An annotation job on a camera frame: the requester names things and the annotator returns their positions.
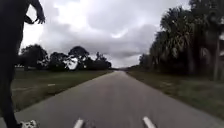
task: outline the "grass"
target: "grass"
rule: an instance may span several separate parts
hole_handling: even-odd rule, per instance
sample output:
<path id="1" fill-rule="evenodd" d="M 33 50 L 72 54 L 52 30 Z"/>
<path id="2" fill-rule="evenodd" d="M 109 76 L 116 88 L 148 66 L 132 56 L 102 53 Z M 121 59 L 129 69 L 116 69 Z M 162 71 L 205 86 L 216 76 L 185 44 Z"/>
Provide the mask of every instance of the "grass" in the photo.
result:
<path id="1" fill-rule="evenodd" d="M 53 73 L 17 71 L 12 84 L 15 111 L 20 111 L 50 96 L 108 73 L 108 71 L 77 71 Z"/>
<path id="2" fill-rule="evenodd" d="M 141 71 L 128 71 L 128 74 L 173 98 L 224 119 L 224 83 L 222 81 L 213 82 L 206 78 Z"/>

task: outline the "sky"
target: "sky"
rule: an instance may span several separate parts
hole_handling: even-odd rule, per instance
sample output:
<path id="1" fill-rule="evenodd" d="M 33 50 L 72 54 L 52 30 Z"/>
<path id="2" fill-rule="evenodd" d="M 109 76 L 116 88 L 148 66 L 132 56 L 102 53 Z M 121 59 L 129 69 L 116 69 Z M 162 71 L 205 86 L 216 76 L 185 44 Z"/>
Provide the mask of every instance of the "sky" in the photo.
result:
<path id="1" fill-rule="evenodd" d="M 94 57 L 104 54 L 113 67 L 139 63 L 148 53 L 162 15 L 188 0 L 40 0 L 44 25 L 27 25 L 21 47 L 40 44 L 49 54 L 82 46 Z M 35 19 L 30 7 L 28 15 Z"/>

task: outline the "asphalt road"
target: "asphalt road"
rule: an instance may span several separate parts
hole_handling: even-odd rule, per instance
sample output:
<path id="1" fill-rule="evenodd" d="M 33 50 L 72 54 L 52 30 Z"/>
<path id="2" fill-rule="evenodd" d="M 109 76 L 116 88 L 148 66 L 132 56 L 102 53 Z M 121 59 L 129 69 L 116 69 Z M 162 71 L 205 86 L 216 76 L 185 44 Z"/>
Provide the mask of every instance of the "asphalt road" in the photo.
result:
<path id="1" fill-rule="evenodd" d="M 17 113 L 19 120 L 39 121 L 40 128 L 73 128 L 78 118 L 96 128 L 143 128 L 144 116 L 157 128 L 224 128 L 221 120 L 124 72 L 96 78 Z"/>

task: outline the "treeline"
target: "treeline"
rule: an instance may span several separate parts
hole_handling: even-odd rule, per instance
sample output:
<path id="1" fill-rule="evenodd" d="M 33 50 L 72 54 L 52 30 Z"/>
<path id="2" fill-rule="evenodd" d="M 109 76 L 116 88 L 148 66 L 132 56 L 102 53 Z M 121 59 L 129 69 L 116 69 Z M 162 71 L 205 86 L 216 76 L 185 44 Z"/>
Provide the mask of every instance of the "treeline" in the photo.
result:
<path id="1" fill-rule="evenodd" d="M 221 71 L 220 35 L 224 25 L 223 0 L 190 0 L 190 10 L 170 8 L 162 17 L 149 54 L 140 66 L 154 71 L 182 74 L 214 74 Z"/>
<path id="2" fill-rule="evenodd" d="M 40 45 L 30 45 L 21 50 L 17 61 L 18 67 L 24 67 L 24 70 L 50 70 L 50 71 L 68 71 L 68 70 L 106 70 L 110 69 L 112 64 L 107 58 L 96 53 L 96 59 L 92 60 L 89 52 L 81 47 L 73 47 L 68 54 L 53 52 L 48 55 L 47 51 Z"/>

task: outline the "shoe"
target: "shoe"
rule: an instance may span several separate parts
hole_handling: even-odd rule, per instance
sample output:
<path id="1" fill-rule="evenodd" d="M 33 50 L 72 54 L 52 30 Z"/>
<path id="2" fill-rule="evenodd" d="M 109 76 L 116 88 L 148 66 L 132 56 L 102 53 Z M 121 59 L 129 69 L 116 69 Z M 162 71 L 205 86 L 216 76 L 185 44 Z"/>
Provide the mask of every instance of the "shoe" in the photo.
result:
<path id="1" fill-rule="evenodd" d="M 38 128 L 36 121 L 31 120 L 30 122 L 21 122 L 21 128 Z"/>

